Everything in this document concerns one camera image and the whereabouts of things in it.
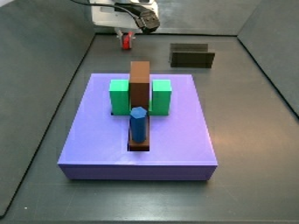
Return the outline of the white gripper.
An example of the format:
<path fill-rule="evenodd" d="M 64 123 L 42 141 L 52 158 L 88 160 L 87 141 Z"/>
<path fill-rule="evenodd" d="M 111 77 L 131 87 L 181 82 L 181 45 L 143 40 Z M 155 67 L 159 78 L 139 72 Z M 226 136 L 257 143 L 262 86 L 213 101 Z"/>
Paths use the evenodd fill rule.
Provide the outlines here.
<path fill-rule="evenodd" d="M 131 7 L 134 4 L 145 6 L 147 9 L 158 13 L 158 3 L 155 0 L 90 0 L 92 4 L 102 4 L 102 6 L 91 7 L 92 22 L 99 26 L 118 27 L 115 28 L 117 36 L 123 38 L 125 33 L 119 28 L 137 29 L 137 22 L 133 16 L 114 8 L 114 5 L 121 7 Z M 130 32 L 131 41 L 137 39 L 135 32 Z"/>

